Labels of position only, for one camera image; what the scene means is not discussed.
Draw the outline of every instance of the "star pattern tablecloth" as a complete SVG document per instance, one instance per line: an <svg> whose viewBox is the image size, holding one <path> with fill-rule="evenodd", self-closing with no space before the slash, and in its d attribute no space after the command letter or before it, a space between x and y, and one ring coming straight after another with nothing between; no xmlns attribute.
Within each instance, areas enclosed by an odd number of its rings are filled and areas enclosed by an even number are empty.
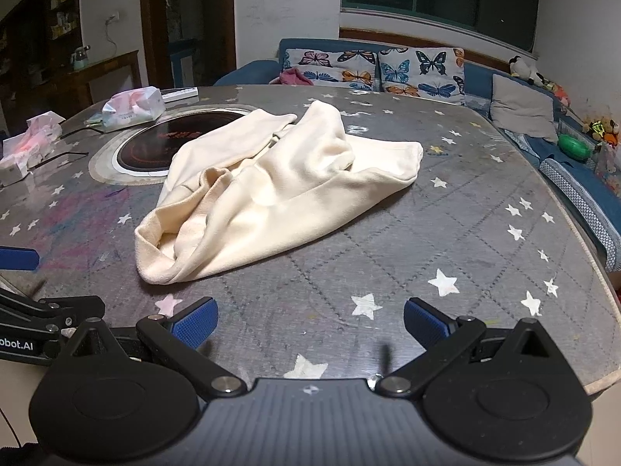
<svg viewBox="0 0 621 466"><path fill-rule="evenodd" d="M600 265L541 175L476 112L327 87L201 88L199 96L170 110L232 105L301 116L313 100L328 102L347 133L420 141L420 174L314 243L198 282L150 286L136 272L134 228L161 186L95 181L89 160L118 137L80 132L66 142L88 157L51 162L0 191L0 243L41 255L38 271L2 276L36 298L97 294L112 326L213 296L220 322L204 352L248 382L369 377L383 344L400 366L422 352L402 323L411 296L490 327L535 316L589 391L619 378L619 310Z"/></svg>

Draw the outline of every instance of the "doorway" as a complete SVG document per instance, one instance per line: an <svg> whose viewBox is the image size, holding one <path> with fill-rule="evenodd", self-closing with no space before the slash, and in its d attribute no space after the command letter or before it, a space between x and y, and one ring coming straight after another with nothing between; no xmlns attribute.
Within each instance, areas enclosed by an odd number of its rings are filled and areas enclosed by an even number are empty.
<svg viewBox="0 0 621 466"><path fill-rule="evenodd" d="M141 0L149 83L212 85L236 68L234 0Z"/></svg>

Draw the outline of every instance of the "green ball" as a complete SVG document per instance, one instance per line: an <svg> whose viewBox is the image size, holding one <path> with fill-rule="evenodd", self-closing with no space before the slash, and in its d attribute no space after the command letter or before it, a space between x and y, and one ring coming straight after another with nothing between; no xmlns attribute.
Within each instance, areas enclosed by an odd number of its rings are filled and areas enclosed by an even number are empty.
<svg viewBox="0 0 621 466"><path fill-rule="evenodd" d="M558 147L567 156L576 161L584 162L591 157L591 148L583 141L569 135L558 135Z"/></svg>

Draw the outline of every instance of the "blue gripper pad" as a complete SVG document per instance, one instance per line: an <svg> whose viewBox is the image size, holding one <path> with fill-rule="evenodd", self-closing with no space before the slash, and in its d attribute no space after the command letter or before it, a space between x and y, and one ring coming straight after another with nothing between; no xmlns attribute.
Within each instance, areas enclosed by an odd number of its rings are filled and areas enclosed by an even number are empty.
<svg viewBox="0 0 621 466"><path fill-rule="evenodd" d="M218 304L211 297L198 302L174 315L170 333L188 347L196 350L218 325Z"/></svg>
<svg viewBox="0 0 621 466"><path fill-rule="evenodd" d="M39 256L34 249L19 247L0 247L0 270L35 271Z"/></svg>
<svg viewBox="0 0 621 466"><path fill-rule="evenodd" d="M406 301L403 322L408 333L427 350L456 329L454 320L416 297Z"/></svg>

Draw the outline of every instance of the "wooden shelf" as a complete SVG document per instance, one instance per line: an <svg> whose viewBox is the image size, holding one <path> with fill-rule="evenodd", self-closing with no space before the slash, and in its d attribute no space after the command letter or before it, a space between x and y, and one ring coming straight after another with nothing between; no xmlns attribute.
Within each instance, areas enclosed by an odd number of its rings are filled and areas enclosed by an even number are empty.
<svg viewBox="0 0 621 466"><path fill-rule="evenodd" d="M0 64L4 58L11 60L10 70L0 76L0 104L11 135L24 131L26 120L43 111L53 110L65 118L79 111L76 97L57 96L54 92L42 96L41 88L49 82L32 85L38 71L42 71L44 79L66 74L71 54L82 46L82 34L75 33L81 29L80 0L64 0L55 9L51 4L52 0L21 0L0 22L0 39L5 31L7 36ZM75 24L54 38L52 27L58 25L59 12Z"/></svg>

